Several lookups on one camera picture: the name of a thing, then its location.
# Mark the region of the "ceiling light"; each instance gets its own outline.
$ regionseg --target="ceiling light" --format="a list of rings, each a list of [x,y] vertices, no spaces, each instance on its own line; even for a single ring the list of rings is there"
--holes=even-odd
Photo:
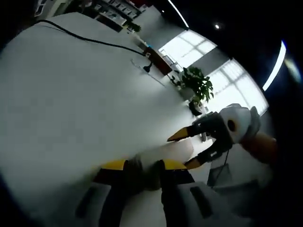
[[[186,27],[189,27],[188,24],[186,23],[184,17],[182,17],[181,13],[179,12],[179,10],[177,9],[177,7],[171,2],[171,0],[167,0],[169,1],[169,3],[171,4],[171,6],[175,9],[175,11],[179,14],[179,16],[181,17],[181,19],[183,20],[184,24]]]
[[[271,83],[273,82],[274,78],[276,78],[281,66],[282,66],[282,63],[283,63],[283,60],[284,60],[284,57],[285,57],[285,54],[286,54],[286,47],[283,43],[283,41],[281,41],[281,48],[280,48],[280,53],[279,53],[279,56],[276,60],[276,64],[271,72],[271,74],[269,75],[266,83],[264,84],[263,86],[263,90],[266,91],[267,88],[271,85]]]

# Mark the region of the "desk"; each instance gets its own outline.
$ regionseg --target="desk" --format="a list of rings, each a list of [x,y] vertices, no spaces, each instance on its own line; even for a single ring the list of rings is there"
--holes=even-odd
[[[79,13],[50,20],[83,37],[137,48],[128,34]],[[147,65],[145,57],[49,26],[30,27],[1,53],[0,168],[27,214],[48,226],[76,227],[74,209],[89,175],[166,144],[194,117],[168,80],[163,87],[131,63]],[[153,67],[151,73],[166,79]],[[135,197],[121,226],[166,226],[160,191]]]

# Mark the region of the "dark ceiling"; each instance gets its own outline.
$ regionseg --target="dark ceiling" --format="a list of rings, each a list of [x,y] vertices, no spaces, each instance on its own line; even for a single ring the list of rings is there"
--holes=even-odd
[[[183,21],[167,0],[151,0],[163,17],[180,27]],[[262,85],[279,54],[281,40],[297,55],[299,14],[293,5],[266,4],[265,1],[194,1],[172,0],[189,28],[213,41],[235,58]]]

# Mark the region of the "plant pot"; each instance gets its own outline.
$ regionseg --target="plant pot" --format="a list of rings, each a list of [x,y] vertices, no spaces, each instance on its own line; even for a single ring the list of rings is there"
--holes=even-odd
[[[194,91],[187,87],[179,90],[179,93],[185,101],[191,99],[195,95]]]
[[[188,104],[188,107],[194,116],[200,116],[202,114],[200,108],[193,101]]]

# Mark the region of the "white robot part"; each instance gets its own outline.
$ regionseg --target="white robot part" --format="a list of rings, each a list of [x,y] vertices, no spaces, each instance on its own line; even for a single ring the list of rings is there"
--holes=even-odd
[[[231,104],[222,109],[219,114],[234,144],[240,143],[244,138],[255,136],[259,131],[260,116],[255,107],[249,110],[240,104]]]

